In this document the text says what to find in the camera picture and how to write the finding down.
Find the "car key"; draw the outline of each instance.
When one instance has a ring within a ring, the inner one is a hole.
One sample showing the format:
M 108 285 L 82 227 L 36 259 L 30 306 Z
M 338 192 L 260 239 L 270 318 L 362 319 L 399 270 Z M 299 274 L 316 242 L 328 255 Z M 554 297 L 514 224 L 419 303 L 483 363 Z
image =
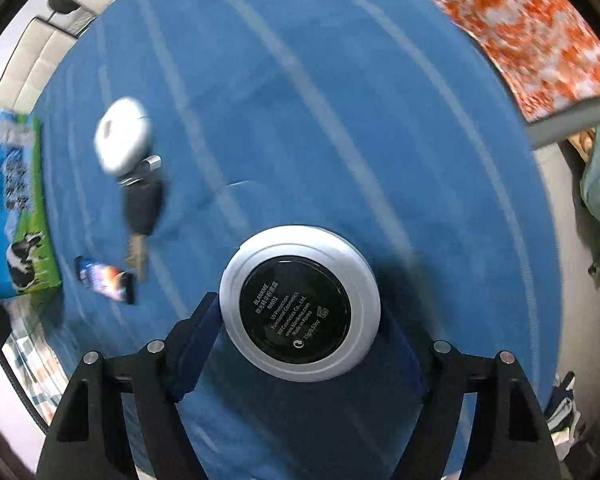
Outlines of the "car key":
M 162 212 L 164 184 L 159 178 L 142 178 L 123 186 L 123 193 L 125 220 L 131 231 L 127 261 L 143 281 L 146 238 L 154 231 Z

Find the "blue tablecloth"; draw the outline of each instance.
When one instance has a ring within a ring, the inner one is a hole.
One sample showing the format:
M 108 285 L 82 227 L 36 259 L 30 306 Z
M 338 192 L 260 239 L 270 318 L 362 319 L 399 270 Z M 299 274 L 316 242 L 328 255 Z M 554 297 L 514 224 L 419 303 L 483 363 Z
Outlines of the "blue tablecloth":
M 168 180 L 138 306 L 72 271 L 79 254 L 123 265 L 121 195 L 93 134 L 126 95 L 149 111 Z M 428 0 L 118 0 L 34 113 L 64 278 L 62 309 L 43 317 L 68 373 L 89 350 L 163 338 L 218 289 L 243 240 L 293 223 L 350 240 L 384 304 L 433 337 L 515 352 L 548 399 L 560 274 L 544 189 L 505 89 Z M 253 367 L 223 333 L 179 409 L 212 480 L 355 480 L 388 478 L 419 402 L 382 337 L 350 373 L 298 384 Z

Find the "white stripe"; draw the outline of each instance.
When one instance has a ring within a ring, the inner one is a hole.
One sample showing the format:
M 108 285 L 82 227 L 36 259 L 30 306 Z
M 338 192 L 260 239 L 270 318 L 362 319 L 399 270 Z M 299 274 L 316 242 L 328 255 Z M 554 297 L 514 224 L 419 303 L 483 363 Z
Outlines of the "white stripe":
M 336 113 L 331 108 L 327 99 L 300 63 L 300 60 L 286 46 L 285 43 L 269 28 L 253 7 L 245 0 L 224 0 L 233 7 L 242 18 L 245 25 L 258 36 L 263 46 L 276 59 L 280 67 L 286 72 L 291 84 L 304 101 L 304 104 L 314 115 L 324 133 L 338 152 L 347 170 L 358 184 L 367 205 L 374 213 L 376 222 L 391 242 L 395 253 L 400 258 L 402 267 L 411 285 L 420 293 L 420 299 L 426 304 L 426 315 L 429 317 L 429 327 L 436 336 L 443 338 L 444 329 L 439 320 L 434 318 L 437 314 L 433 302 L 422 289 L 424 280 L 419 276 L 418 266 L 414 260 L 413 249 L 409 242 L 400 220 L 393 207 L 384 196 L 384 191 L 371 168 L 358 151 L 355 143 L 349 136 Z
M 84 315 L 84 309 L 82 307 L 82 303 L 80 302 L 80 296 L 78 295 L 78 290 L 75 286 L 75 280 L 72 279 L 72 277 L 75 275 L 75 273 L 72 272 L 71 267 L 69 267 L 69 265 L 67 264 L 66 260 L 64 259 L 64 256 L 62 256 L 62 254 L 59 254 L 58 258 L 60 259 L 60 266 L 62 267 L 62 272 L 64 272 L 64 275 L 66 276 L 65 282 L 69 281 L 71 283 L 71 290 L 74 293 L 75 305 L 78 309 L 78 314 L 80 315 L 80 317 L 82 318 L 82 320 L 85 323 L 88 323 L 87 318 Z
M 75 348 L 75 351 L 77 351 L 77 352 L 80 352 L 80 345 L 78 344 L 78 340 L 76 339 L 74 332 L 73 332 L 72 330 L 69 330 L 68 332 L 69 332 L 69 335 L 71 336 L 71 339 L 73 339 L 73 340 L 74 340 L 74 348 Z
M 198 280 L 198 284 L 217 283 L 217 279 L 214 278 L 214 273 L 209 265 L 208 254 L 206 254 L 205 251 L 199 247 L 197 239 L 192 234 L 193 230 L 193 227 L 188 222 L 180 223 L 180 236 L 187 241 L 190 249 L 190 256 L 192 256 L 192 258 L 195 259 L 196 263 L 198 264 L 196 272 L 198 272 L 199 276 L 202 278 L 201 280 Z
M 359 63 L 360 70 L 362 70 L 366 82 L 370 85 L 373 92 L 384 101 L 385 107 L 394 115 L 401 126 L 407 130 L 421 128 L 420 121 L 417 120 L 417 118 L 412 117 L 410 110 L 405 108 L 404 97 L 400 95 L 400 92 L 397 91 L 395 85 L 389 84 L 381 75 L 377 74 L 377 71 L 373 66 L 365 66 L 365 57 L 367 56 L 368 51 L 364 48 L 358 49 L 355 44 L 349 43 L 344 47 L 343 52 L 346 52 L 347 55 L 351 56 Z M 414 142 L 411 149 L 413 150 L 413 156 L 426 167 L 427 171 L 429 171 L 431 183 L 437 185 L 438 193 L 444 199 L 445 204 L 441 204 L 440 207 L 445 208 L 446 215 L 453 216 L 452 223 L 458 230 L 455 235 L 459 238 L 460 250 L 467 260 L 467 267 L 474 279 L 478 280 L 479 283 L 482 283 L 487 277 L 486 269 L 488 265 L 484 252 L 477 252 L 474 250 L 477 244 L 481 243 L 481 241 L 478 241 L 477 239 L 479 237 L 473 236 L 474 232 L 472 232 L 471 226 L 475 228 L 475 225 L 472 225 L 474 222 L 467 217 L 467 214 L 465 213 L 466 208 L 462 206 L 460 197 L 456 193 L 454 186 L 450 186 L 445 179 L 442 168 L 437 160 L 436 153 L 434 152 L 435 146 L 433 146 L 433 150 L 431 148 L 432 147 L 428 146 L 425 142 Z M 475 296 L 470 300 L 474 303 L 477 302 L 480 305 L 482 312 L 492 310 L 492 304 L 491 302 L 486 301 L 486 295 L 483 290 L 476 290 Z M 493 316 L 485 316 L 482 314 L 481 319 L 487 325 L 488 333 L 486 333 L 486 336 L 491 339 L 491 345 L 498 349 L 504 348 L 502 343 L 504 341 L 503 327 L 494 322 Z
M 98 57 L 100 58 L 100 66 L 98 67 L 98 82 L 100 83 L 100 93 L 102 94 L 102 105 L 106 110 L 113 102 L 111 94 L 111 81 L 109 79 L 109 71 L 107 69 L 107 44 L 104 37 L 104 25 L 102 20 L 95 20 L 96 29 L 96 44 L 98 46 Z
M 71 169 L 74 172 L 74 184 L 75 192 L 78 197 L 78 204 L 80 205 L 80 211 L 82 213 L 82 224 L 84 225 L 84 241 L 87 244 L 88 250 L 93 256 L 100 257 L 99 252 L 93 243 L 93 237 L 91 236 L 91 217 L 89 215 L 89 209 L 87 207 L 87 197 L 84 193 L 84 187 L 82 186 L 82 179 L 78 172 L 78 157 L 75 152 L 75 129 L 74 129 L 74 66 L 69 66 L 66 76 L 66 98 L 68 104 L 69 121 L 67 124 L 68 140 L 67 145 L 69 149 L 69 159 L 71 161 Z
M 315 218 L 316 221 L 324 218 L 299 176 L 294 158 L 289 156 L 279 142 L 275 131 L 276 125 L 273 123 L 261 124 L 258 122 L 258 117 L 250 114 L 247 116 L 247 121 L 251 126 L 253 135 L 258 138 L 259 146 L 269 157 L 277 180 L 285 185 L 290 196 L 295 195 L 296 205 L 302 207 L 307 216 Z
M 146 25 L 152 47 L 154 48 L 155 57 L 160 64 L 171 98 L 189 138 L 193 160 L 198 166 L 206 184 L 211 188 L 211 191 L 218 192 L 226 185 L 226 179 L 216 158 L 206 145 L 200 120 L 191 108 L 186 86 L 167 48 L 166 41 L 160 30 L 160 23 L 149 0 L 136 0 L 136 2 L 138 3 L 140 15 Z M 230 193 L 221 193 L 218 197 L 218 203 L 232 229 L 242 238 L 246 238 L 251 233 L 251 229 L 244 213 L 232 195 Z
M 500 173 L 491 158 L 489 150 L 484 144 L 480 133 L 474 127 L 472 120 L 466 114 L 462 105 L 459 103 L 456 96 L 446 84 L 442 74 L 436 69 L 432 62 L 411 42 L 407 35 L 396 25 L 380 7 L 372 4 L 368 0 L 351 0 L 352 3 L 366 11 L 384 31 L 391 36 L 398 46 L 401 47 L 410 57 L 420 66 L 422 71 L 429 77 L 429 80 L 438 90 L 439 94 L 446 101 L 450 110 L 456 116 L 458 122 L 464 128 L 467 137 L 474 146 L 474 150 L 480 158 L 482 167 L 489 177 L 493 190 L 496 193 L 500 208 L 504 213 L 507 221 L 507 226 L 513 237 L 516 254 L 520 263 L 520 271 L 522 273 L 522 281 L 525 286 L 526 304 L 528 306 L 529 318 L 529 339 L 531 344 L 531 378 L 534 390 L 537 392 L 539 388 L 540 377 L 540 336 L 538 333 L 538 305 L 536 303 L 536 292 L 534 290 L 533 275 L 529 264 L 528 255 L 526 254 L 526 245 L 522 235 L 522 230 L 518 224 L 518 218 L 511 204 L 511 199 L 507 193 Z
M 113 313 L 113 317 L 116 318 L 116 321 L 118 322 L 118 324 L 129 334 L 129 338 L 131 339 L 132 343 L 135 345 L 136 349 L 141 349 L 142 346 L 144 345 L 144 342 L 141 342 L 137 337 L 136 334 L 134 333 L 133 330 L 131 330 L 131 327 L 128 325 L 128 323 L 125 321 L 125 319 L 122 317 L 122 312 L 120 311 L 120 306 L 118 306 L 118 304 L 113 301 L 113 300 L 109 300 L 109 308 L 111 309 L 111 312 Z
M 151 266 L 154 268 L 155 275 L 158 278 L 158 283 L 160 283 L 160 288 L 164 292 L 164 295 L 171 302 L 171 306 L 178 314 L 180 319 L 185 319 L 190 316 L 187 307 L 184 305 L 182 298 L 180 298 L 180 293 L 178 292 L 178 288 L 173 283 L 173 279 L 171 278 L 171 273 L 169 269 L 164 265 L 160 254 L 155 249 L 148 251 L 148 259 Z
M 360 416 L 356 413 L 356 410 L 353 408 L 350 402 L 345 402 L 344 412 L 346 413 L 351 425 L 358 432 L 358 436 L 362 442 L 364 442 L 366 446 L 376 454 L 376 456 L 382 462 L 382 465 L 387 469 L 395 467 L 395 463 L 389 459 L 384 450 L 382 450 L 382 448 L 378 445 L 374 436 L 365 427 L 364 422 L 360 420 Z
M 75 354 L 74 351 L 69 352 L 69 349 L 67 348 L 66 342 L 64 341 L 63 338 L 59 337 L 58 338 L 58 342 L 62 345 L 62 348 L 64 349 L 64 353 L 67 355 L 67 357 L 71 358 L 71 356 Z M 46 345 L 48 345 L 49 350 L 51 350 L 52 356 L 55 359 L 55 362 L 58 365 L 58 368 L 60 369 L 60 371 L 62 372 L 62 374 L 66 375 L 64 373 L 64 368 L 62 368 L 62 365 L 60 364 L 60 358 L 58 357 L 58 350 L 56 350 L 54 348 L 51 348 L 51 345 L 46 342 L 46 339 L 45 339 L 44 343 Z M 64 389 L 66 388 L 66 383 L 67 382 L 65 382 L 65 383 L 62 384 L 63 388 L 60 388 L 60 386 L 58 386 L 58 392 L 60 392 L 61 395 L 64 393 Z
M 199 434 L 200 438 L 204 441 L 204 443 L 209 446 L 209 448 L 211 449 L 211 451 L 213 451 L 214 453 L 220 453 L 220 450 L 218 449 L 218 446 L 216 446 L 216 444 L 214 443 L 214 441 L 211 440 L 211 437 L 208 436 L 208 434 L 207 434 L 207 432 L 205 430 L 203 430 L 202 428 L 200 428 L 200 426 L 197 425 L 197 424 L 193 425 L 193 429 L 196 431 L 197 434 Z
M 60 85 L 58 85 L 56 87 L 58 89 L 58 94 L 60 93 Z M 47 93 L 47 98 L 46 101 L 49 101 L 49 94 L 51 94 L 51 92 Z M 42 141 L 42 147 L 45 151 L 45 158 L 43 160 L 43 165 L 46 168 L 46 174 L 47 177 L 45 179 L 45 201 L 48 204 L 48 208 L 50 209 L 51 212 L 51 221 L 54 223 L 54 229 L 55 229 L 55 234 L 57 236 L 60 235 L 60 222 L 59 222 L 59 217 L 58 217 L 58 205 L 56 204 L 56 194 L 54 192 L 54 178 L 53 178 L 53 165 L 52 165 L 52 161 L 53 158 L 51 157 L 51 138 L 49 137 L 50 133 L 49 133 L 49 129 L 46 129 L 47 131 L 47 135 L 46 135 L 46 140 Z

